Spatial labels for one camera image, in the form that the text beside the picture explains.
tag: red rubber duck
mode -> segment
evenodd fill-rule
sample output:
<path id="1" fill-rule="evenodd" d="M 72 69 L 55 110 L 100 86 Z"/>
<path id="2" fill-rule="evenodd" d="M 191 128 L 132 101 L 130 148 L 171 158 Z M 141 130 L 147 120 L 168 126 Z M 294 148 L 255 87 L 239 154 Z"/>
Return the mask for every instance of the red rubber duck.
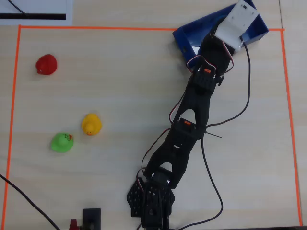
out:
<path id="1" fill-rule="evenodd" d="M 43 75 L 50 75 L 57 70 L 58 64 L 56 58 L 51 54 L 46 54 L 37 61 L 37 73 Z"/>

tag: wire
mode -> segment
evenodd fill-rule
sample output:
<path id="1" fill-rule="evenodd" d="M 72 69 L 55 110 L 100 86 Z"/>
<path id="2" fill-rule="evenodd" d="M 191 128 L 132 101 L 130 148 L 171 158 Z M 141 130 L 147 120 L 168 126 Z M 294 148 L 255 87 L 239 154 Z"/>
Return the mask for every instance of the wire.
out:
<path id="1" fill-rule="evenodd" d="M 202 55 L 196 55 L 196 56 L 192 57 L 192 58 L 187 62 L 187 64 L 186 64 L 186 66 L 187 66 L 188 70 L 190 71 L 190 73 L 192 73 L 192 71 L 191 71 L 191 69 L 190 69 L 190 67 L 189 67 L 189 63 L 190 63 L 192 60 L 194 60 L 195 58 L 197 58 L 197 57 L 202 57 L 202 58 L 207 62 L 207 64 L 210 65 L 210 66 L 212 66 L 212 67 L 214 68 L 214 71 L 216 71 L 216 66 L 213 65 L 213 64 L 211 64 L 209 61 L 207 61 L 207 60 L 205 59 L 204 56 L 202 56 Z"/>
<path id="2" fill-rule="evenodd" d="M 141 191 L 144 192 L 144 189 L 143 189 L 143 187 L 142 187 L 142 185 L 141 185 L 141 183 L 140 183 L 140 180 L 139 180 L 139 173 L 140 173 L 140 171 L 141 171 L 142 169 L 139 169 L 138 172 L 136 173 L 136 181 L 137 181 L 137 183 L 138 183 L 138 185 L 139 185 Z"/>
<path id="3" fill-rule="evenodd" d="M 38 206 L 36 206 L 36 204 L 33 203 L 32 200 L 30 200 L 30 198 L 23 192 L 20 190 L 20 188 L 18 188 L 16 185 L 14 185 L 12 182 L 10 182 L 8 179 L 6 179 L 4 176 L 2 176 L 0 174 L 0 177 L 5 180 L 6 183 L 8 183 L 10 186 L 12 186 L 14 189 L 16 189 L 29 203 L 30 205 L 32 205 L 37 211 L 40 212 L 40 214 L 42 214 L 49 222 L 50 224 L 56 229 L 56 230 L 60 230 L 60 228 L 52 221 L 52 219 L 50 219 L 49 216 L 47 216 L 47 214 L 45 212 L 43 212 Z"/>
<path id="4" fill-rule="evenodd" d="M 249 57 L 248 48 L 247 48 L 245 42 L 243 42 L 243 45 L 244 45 L 244 48 L 245 48 L 245 50 L 246 50 L 246 55 L 247 55 L 247 57 L 248 57 L 248 100 L 247 100 L 247 102 L 246 102 L 246 105 L 245 105 L 244 109 L 243 109 L 238 115 L 236 115 L 236 116 L 234 116 L 234 117 L 232 117 L 232 118 L 229 118 L 229 119 L 227 119 L 227 120 L 225 120 L 225 121 L 222 121 L 222 122 L 220 122 L 220 123 L 214 123 L 214 124 L 207 125 L 207 126 L 206 126 L 206 129 L 209 128 L 209 127 L 211 127 L 211 126 L 219 126 L 219 125 L 224 124 L 224 123 L 226 123 L 226 122 L 228 122 L 228 121 L 232 121 L 232 120 L 236 119 L 236 118 L 239 117 L 242 113 L 244 113 L 244 111 L 245 111 L 245 110 L 247 109 L 247 107 L 248 107 L 249 99 L 250 99 L 250 57 Z"/>
<path id="5" fill-rule="evenodd" d="M 231 53 L 229 52 L 229 49 L 227 48 L 227 46 L 225 45 L 225 43 L 224 42 L 222 42 L 223 43 L 223 47 L 224 47 L 224 49 L 226 50 L 226 52 L 227 52 L 227 54 L 229 55 L 229 57 L 230 57 L 230 59 L 231 59 L 231 62 L 232 62 L 232 67 L 229 69 L 229 70 L 226 70 L 223 74 L 225 74 L 225 73 L 228 73 L 230 70 L 232 70 L 232 68 L 235 66 L 235 62 L 234 62 L 234 59 L 233 59 L 233 57 L 231 56 Z"/>
<path id="6" fill-rule="evenodd" d="M 185 94 L 186 94 L 186 91 L 184 90 L 183 95 L 181 96 L 179 102 L 174 106 L 174 108 L 173 108 L 173 109 L 171 110 L 171 112 L 169 113 L 168 119 L 169 119 L 169 122 L 170 122 L 170 123 L 173 123 L 173 121 L 172 121 L 172 114 L 173 114 L 174 110 L 177 108 L 177 106 L 179 105 L 179 103 L 181 102 L 181 100 L 182 100 L 182 98 L 183 98 L 183 96 L 184 96 Z"/>
<path id="7" fill-rule="evenodd" d="M 186 225 L 186 226 L 184 226 L 184 227 L 182 227 L 182 228 L 180 228 L 180 229 L 178 229 L 178 230 L 183 230 L 183 229 L 186 229 L 186 228 L 191 227 L 191 226 L 194 226 L 194 225 L 199 225 L 199 224 L 203 224 L 203 223 L 209 222 L 209 221 L 211 221 L 211 220 L 217 218 L 217 217 L 222 213 L 223 208 L 224 208 L 222 198 L 221 198 L 221 196 L 220 196 L 219 191 L 217 190 L 217 188 L 216 188 L 216 186 L 215 186 L 215 183 L 214 183 L 214 181 L 213 181 L 213 179 L 212 179 L 212 176 L 211 176 L 211 173 L 210 173 L 210 170 L 209 170 L 209 167 L 208 167 L 208 163 L 207 163 L 206 156 L 205 156 L 205 150 L 204 150 L 204 147 L 203 147 L 203 136 L 202 136 L 202 138 L 201 138 L 201 151 L 202 151 L 202 157 L 203 157 L 203 160 L 204 160 L 204 162 L 205 162 L 206 169 L 207 169 L 209 178 L 210 178 L 210 180 L 211 180 L 212 186 L 214 187 L 215 192 L 216 192 L 216 194 L 217 194 L 217 196 L 219 197 L 219 200 L 220 200 L 220 202 L 221 202 L 221 209 L 220 209 L 220 211 L 218 212 L 218 214 L 216 214 L 214 217 L 212 217 L 212 218 L 210 218 L 210 219 L 207 219 L 207 220 L 204 220 L 204 221 L 200 221 L 200 222 L 195 222 L 195 223 L 192 223 L 192 224 L 188 224 L 188 225 Z"/>
<path id="8" fill-rule="evenodd" d="M 8 0 L 9 3 L 15 7 L 20 13 L 22 13 L 23 15 L 27 16 L 27 13 L 23 12 L 21 9 L 18 8 L 18 6 L 16 6 L 11 0 Z"/>
<path id="9" fill-rule="evenodd" d="M 144 157 L 143 157 L 143 160 L 142 160 L 142 163 L 141 163 L 141 170 L 142 170 L 142 172 L 144 172 L 143 169 L 145 169 L 145 168 L 143 168 L 143 161 L 144 161 L 146 155 L 147 155 L 148 152 L 153 148 L 153 146 L 157 143 L 157 141 L 160 139 L 160 137 L 161 137 L 164 133 L 166 133 L 167 131 L 169 131 L 169 130 L 170 130 L 170 128 L 167 128 L 166 130 L 164 130 L 163 133 L 160 134 L 160 136 L 158 137 L 158 139 L 155 140 L 155 142 L 150 146 L 150 148 L 149 148 L 149 149 L 147 150 L 147 152 L 145 153 L 145 155 L 144 155 Z"/>
<path id="10" fill-rule="evenodd" d="M 137 229 L 136 229 L 136 230 L 139 230 L 141 226 L 142 226 L 142 223 L 141 223 L 141 224 L 139 224 L 139 226 L 137 227 Z"/>

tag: black stripe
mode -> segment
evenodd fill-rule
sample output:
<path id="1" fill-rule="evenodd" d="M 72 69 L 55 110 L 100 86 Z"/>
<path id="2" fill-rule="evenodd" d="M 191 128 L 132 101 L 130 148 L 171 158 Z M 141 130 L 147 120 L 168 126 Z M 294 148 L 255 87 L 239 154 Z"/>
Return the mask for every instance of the black stripe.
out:
<path id="1" fill-rule="evenodd" d="M 64 13 L 0 13 L 0 19 L 45 19 L 45 20 L 66 20 Z"/>

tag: yellow rubber duck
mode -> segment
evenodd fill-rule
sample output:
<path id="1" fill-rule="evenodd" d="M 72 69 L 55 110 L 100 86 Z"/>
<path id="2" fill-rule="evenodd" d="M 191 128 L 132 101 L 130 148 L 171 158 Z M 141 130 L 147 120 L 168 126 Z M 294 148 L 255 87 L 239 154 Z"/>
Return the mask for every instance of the yellow rubber duck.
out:
<path id="1" fill-rule="evenodd" d="M 88 114 L 81 122 L 81 129 L 89 136 L 96 135 L 101 130 L 102 124 L 96 114 Z"/>

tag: green rubber duck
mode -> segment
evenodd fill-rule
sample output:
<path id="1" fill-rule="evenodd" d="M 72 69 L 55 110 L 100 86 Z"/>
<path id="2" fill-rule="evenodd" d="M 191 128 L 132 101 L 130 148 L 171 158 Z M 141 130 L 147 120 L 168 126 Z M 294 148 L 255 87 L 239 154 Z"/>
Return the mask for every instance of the green rubber duck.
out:
<path id="1" fill-rule="evenodd" d="M 55 152 L 68 152 L 72 145 L 72 135 L 68 133 L 57 133 L 51 141 L 51 148 Z"/>

